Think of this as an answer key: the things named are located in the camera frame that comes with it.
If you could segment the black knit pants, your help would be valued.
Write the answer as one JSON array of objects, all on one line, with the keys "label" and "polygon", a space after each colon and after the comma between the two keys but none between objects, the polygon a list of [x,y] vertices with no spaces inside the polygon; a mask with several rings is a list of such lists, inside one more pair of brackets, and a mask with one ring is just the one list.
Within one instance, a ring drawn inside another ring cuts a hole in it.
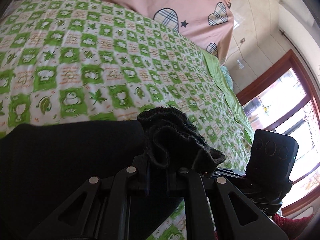
[{"label": "black knit pants", "polygon": [[169,191],[169,174],[183,167],[212,173],[225,161],[174,107],[132,121],[18,125],[1,139],[1,239],[28,239],[89,178],[115,176],[139,155],[155,173],[151,197],[133,206],[133,229],[146,225],[140,239],[181,202]]}]

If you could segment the red floral blanket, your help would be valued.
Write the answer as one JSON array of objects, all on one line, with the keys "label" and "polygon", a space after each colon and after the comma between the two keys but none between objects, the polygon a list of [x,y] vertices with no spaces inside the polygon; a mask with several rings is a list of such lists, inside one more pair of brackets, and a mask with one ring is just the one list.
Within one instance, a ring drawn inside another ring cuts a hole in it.
[{"label": "red floral blanket", "polygon": [[306,228],[313,215],[300,219],[291,219],[281,217],[277,213],[272,217],[272,220],[283,230],[289,239],[296,239]]}]

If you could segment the light blue cloth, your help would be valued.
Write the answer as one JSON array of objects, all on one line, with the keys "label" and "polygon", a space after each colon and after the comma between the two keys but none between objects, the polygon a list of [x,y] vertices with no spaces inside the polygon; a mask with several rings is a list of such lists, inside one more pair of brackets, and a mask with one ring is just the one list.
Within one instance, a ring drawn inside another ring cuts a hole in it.
[{"label": "light blue cloth", "polygon": [[226,80],[226,82],[227,82],[228,87],[229,87],[231,90],[233,90],[233,89],[234,89],[233,80],[232,80],[232,78],[231,78],[231,76],[230,76],[230,73],[229,73],[227,67],[226,67],[226,66],[221,66],[221,67],[220,67],[220,70],[221,70],[221,72],[223,73],[223,75],[224,75],[224,77],[225,77],[225,80]]}]

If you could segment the plain green sheet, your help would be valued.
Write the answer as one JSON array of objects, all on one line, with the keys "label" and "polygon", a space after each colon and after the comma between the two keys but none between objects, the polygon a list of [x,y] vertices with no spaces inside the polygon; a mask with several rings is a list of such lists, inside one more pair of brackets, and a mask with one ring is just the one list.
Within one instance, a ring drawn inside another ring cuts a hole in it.
[{"label": "plain green sheet", "polygon": [[252,144],[254,139],[253,129],[249,123],[247,116],[244,113],[244,110],[242,109],[238,98],[227,84],[225,76],[220,69],[219,59],[201,48],[200,52],[203,62],[208,69],[208,73],[214,80],[214,83],[217,85],[217,87],[221,90],[221,92],[223,92],[225,101],[232,111],[235,121],[242,126],[246,141],[249,144]]}]

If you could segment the green white patterned bedsheet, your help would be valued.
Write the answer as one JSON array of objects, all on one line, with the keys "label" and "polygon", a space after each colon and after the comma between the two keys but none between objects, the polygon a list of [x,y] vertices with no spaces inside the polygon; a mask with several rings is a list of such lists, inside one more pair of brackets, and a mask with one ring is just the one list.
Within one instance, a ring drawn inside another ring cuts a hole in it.
[{"label": "green white patterned bedsheet", "polygon": [[200,48],[100,0],[23,0],[1,19],[1,139],[21,124],[132,121],[156,107],[186,114],[243,171],[249,144]]}]

